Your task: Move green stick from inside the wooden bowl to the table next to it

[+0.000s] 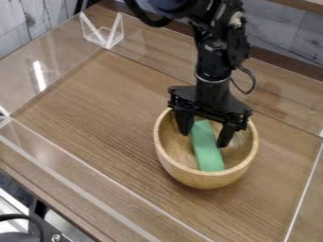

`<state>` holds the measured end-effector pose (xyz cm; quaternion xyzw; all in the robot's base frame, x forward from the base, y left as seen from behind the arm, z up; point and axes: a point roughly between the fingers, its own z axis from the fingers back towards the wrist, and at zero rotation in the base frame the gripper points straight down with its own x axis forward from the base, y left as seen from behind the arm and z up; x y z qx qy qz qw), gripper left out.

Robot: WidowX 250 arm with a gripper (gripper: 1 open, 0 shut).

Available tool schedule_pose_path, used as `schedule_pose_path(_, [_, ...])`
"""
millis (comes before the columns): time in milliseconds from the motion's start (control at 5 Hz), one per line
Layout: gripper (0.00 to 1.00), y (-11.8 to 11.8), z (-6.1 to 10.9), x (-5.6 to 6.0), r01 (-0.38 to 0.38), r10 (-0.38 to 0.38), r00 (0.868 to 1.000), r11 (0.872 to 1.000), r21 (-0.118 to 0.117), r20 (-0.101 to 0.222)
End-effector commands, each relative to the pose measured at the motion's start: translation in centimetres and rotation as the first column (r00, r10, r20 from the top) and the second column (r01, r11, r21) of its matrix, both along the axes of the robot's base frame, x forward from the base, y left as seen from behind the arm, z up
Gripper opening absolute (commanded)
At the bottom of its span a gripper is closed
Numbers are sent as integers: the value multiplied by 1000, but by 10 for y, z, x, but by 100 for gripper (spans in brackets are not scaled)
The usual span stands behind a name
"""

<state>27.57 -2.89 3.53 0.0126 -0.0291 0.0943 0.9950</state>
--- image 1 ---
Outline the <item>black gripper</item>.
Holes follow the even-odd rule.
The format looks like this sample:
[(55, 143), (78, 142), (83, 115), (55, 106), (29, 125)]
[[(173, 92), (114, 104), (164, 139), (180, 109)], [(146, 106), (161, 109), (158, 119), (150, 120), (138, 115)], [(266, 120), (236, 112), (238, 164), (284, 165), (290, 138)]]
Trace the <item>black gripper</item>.
[(217, 147), (226, 147), (236, 130), (244, 130), (252, 108), (233, 96), (229, 90), (230, 76), (196, 75), (196, 84), (170, 86), (168, 107), (173, 110), (178, 132), (188, 136), (194, 117), (221, 124)]

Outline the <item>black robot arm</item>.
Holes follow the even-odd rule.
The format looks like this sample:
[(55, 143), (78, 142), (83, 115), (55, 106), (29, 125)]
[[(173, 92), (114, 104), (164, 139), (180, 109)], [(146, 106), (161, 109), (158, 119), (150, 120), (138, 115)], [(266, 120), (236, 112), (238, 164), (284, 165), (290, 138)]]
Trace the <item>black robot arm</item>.
[(250, 44), (244, 33), (245, 18), (241, 0), (149, 0), (157, 20), (150, 19), (136, 0), (124, 0), (138, 20), (162, 27), (185, 19), (196, 44), (196, 84), (169, 88), (168, 105), (177, 129), (186, 135), (197, 117), (221, 123), (217, 146), (226, 147), (234, 133), (246, 128), (252, 108), (229, 91), (234, 84), (232, 71), (246, 72), (242, 61)]

